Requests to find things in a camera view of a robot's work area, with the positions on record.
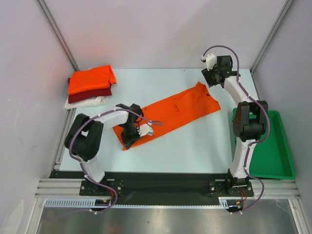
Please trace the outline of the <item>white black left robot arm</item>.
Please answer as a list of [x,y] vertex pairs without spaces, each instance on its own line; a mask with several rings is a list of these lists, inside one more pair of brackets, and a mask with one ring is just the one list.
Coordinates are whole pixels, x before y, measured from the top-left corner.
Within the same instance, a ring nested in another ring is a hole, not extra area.
[[74,119],[64,146],[69,150],[70,157],[79,163],[86,178],[92,181],[90,188],[97,195],[104,194],[108,189],[108,183],[103,180],[104,168],[97,157],[103,131],[121,127],[121,143],[129,149],[143,137],[138,125],[138,118],[143,116],[141,107],[133,103],[131,106],[118,104],[113,110],[95,117],[79,114]]

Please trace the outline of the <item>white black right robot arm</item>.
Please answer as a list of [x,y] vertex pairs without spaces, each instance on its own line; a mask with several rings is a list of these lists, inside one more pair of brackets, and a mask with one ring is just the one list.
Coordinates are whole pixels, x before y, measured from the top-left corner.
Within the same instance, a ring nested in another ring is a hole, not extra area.
[[229,169],[233,179],[225,183],[225,191],[229,195],[237,195],[243,188],[239,179],[250,176],[249,167],[255,146],[263,135],[270,134],[268,103],[257,100],[243,86],[239,72],[233,70],[231,56],[207,54],[202,56],[201,61],[206,64],[202,74],[208,86],[221,85],[237,105],[233,121],[236,149]]

